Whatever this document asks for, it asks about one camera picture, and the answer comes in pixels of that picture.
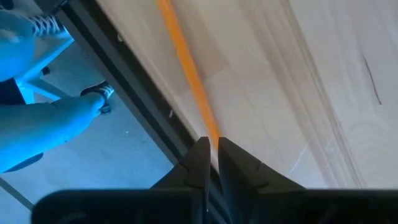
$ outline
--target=wooden board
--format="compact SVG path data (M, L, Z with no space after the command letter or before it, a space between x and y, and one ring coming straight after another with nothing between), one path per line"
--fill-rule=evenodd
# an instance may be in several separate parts
M206 136L156 1L97 2L174 114ZM172 4L223 136L306 187L398 185L398 3Z

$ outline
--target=person's leg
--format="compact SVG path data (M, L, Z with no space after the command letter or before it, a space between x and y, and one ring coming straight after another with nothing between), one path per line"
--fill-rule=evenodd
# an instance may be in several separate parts
M53 103L0 105L0 172L71 140L107 112L113 89L99 86Z

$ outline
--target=floor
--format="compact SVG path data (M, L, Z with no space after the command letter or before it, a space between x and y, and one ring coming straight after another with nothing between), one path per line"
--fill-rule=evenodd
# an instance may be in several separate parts
M102 80L76 43L49 67L44 79L72 96ZM37 96L37 101L46 99ZM111 114L98 117L77 138L45 153L38 163L0 178L31 203L62 189L139 189L156 183L171 163L117 94L110 104ZM3 189L0 197L0 223L29 222L28 209Z

